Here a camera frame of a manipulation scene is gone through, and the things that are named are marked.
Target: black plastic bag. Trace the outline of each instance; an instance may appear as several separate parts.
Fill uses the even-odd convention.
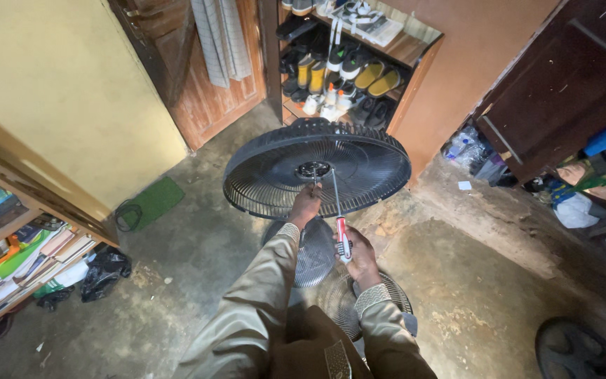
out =
[[[75,287],[73,285],[70,285],[67,288],[51,292],[41,297],[36,303],[36,305],[47,309],[49,312],[55,312],[55,309],[57,309],[57,304],[60,301],[67,300],[74,291],[74,289]]]
[[[88,273],[81,286],[81,301],[89,303],[106,297],[119,277],[127,278],[131,272],[132,264],[127,255],[115,247],[105,248],[88,264]]]

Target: concrete floor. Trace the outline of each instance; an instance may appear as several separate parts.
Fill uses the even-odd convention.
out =
[[[0,340],[0,378],[170,377],[269,225],[225,201],[223,168],[244,142],[276,127],[262,103],[170,170],[186,193],[181,203],[120,235],[130,279],[93,303],[73,294],[52,314],[22,310]],[[412,190],[348,216],[410,298],[422,355],[438,377],[540,378],[534,333],[556,315],[582,318],[606,337],[605,247],[562,228],[525,192],[473,179],[463,192],[459,180],[469,178],[435,159]],[[292,297],[311,304],[310,291]]]

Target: black cable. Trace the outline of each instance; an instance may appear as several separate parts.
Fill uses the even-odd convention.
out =
[[[141,206],[139,206],[139,204],[126,204],[130,200],[132,200],[132,199],[128,199],[128,200],[122,202],[121,205],[119,205],[119,207],[116,208],[116,211],[114,212],[114,216],[116,218],[116,227],[120,231],[126,231],[126,232],[132,231],[134,228],[136,228],[139,225],[139,221],[141,220],[141,215],[143,214],[143,212],[141,211]],[[123,224],[121,224],[119,219],[121,219],[124,214],[128,214],[130,212],[136,213],[137,219],[135,220],[135,223],[133,224],[132,227],[130,225],[128,225],[128,223],[125,222],[125,220],[123,220],[123,223],[126,225],[126,226],[123,226]]]

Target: wooden door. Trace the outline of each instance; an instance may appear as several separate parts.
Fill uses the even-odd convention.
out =
[[[606,128],[606,0],[570,0],[475,118],[521,183]]]
[[[238,0],[252,75],[209,82],[190,0],[109,0],[179,132],[193,150],[265,98],[257,0]]]

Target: yellow slipper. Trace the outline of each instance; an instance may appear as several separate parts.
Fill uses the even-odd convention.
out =
[[[315,60],[310,54],[303,56],[298,62],[298,87],[307,88],[310,84],[310,68],[315,64]]]
[[[381,61],[368,62],[364,66],[364,71],[362,71],[354,80],[354,85],[359,90],[366,89],[383,74],[384,68],[385,64]]]
[[[320,94],[323,90],[324,85],[324,70],[326,69],[326,61],[319,61],[312,69],[310,69],[310,90],[311,94]]]
[[[403,79],[401,79],[399,71],[390,69],[382,78],[368,86],[368,96],[381,97],[401,84],[403,84]]]

